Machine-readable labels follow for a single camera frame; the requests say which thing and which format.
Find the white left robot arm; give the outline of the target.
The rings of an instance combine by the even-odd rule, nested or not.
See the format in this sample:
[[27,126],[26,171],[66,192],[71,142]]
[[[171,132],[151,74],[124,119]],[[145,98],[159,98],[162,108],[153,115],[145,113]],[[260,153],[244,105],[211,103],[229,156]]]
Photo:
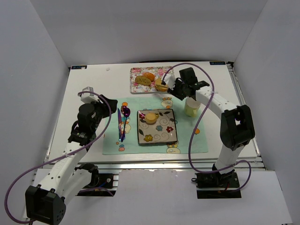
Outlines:
[[50,172],[25,192],[29,219],[58,225],[69,202],[83,187],[96,183],[97,167],[92,164],[79,166],[78,163],[98,139],[96,131],[101,120],[110,119],[116,112],[118,101],[87,91],[79,95],[83,105],[79,107],[62,155],[55,160]]

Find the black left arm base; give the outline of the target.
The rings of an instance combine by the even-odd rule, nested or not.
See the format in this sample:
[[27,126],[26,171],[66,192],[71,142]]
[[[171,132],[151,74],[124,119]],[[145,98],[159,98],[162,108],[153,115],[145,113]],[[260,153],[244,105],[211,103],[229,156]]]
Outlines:
[[91,181],[86,185],[77,196],[113,197],[116,193],[116,185],[113,173],[102,173],[96,165],[91,163],[82,164],[75,168],[75,171],[86,170],[91,174]]

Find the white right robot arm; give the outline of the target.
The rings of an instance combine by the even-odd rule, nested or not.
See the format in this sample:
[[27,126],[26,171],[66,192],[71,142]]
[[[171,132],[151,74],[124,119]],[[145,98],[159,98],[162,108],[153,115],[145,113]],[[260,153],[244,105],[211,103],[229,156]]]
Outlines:
[[220,139],[222,149],[210,173],[230,174],[241,151],[255,137],[252,114],[249,106],[235,105],[215,91],[211,78],[209,82],[199,81],[195,75],[193,63],[189,68],[180,70],[175,77],[166,72],[162,82],[169,87],[168,93],[183,100],[192,98],[205,106],[198,121],[201,121],[207,110],[211,110],[220,119]]

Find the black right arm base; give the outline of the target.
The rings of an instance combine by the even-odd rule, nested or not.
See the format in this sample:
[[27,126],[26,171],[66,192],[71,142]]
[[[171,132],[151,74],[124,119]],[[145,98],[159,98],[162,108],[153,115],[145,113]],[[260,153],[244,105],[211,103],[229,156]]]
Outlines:
[[234,170],[227,174],[196,173],[191,182],[196,185],[198,199],[241,198],[241,192],[237,190],[240,183]]

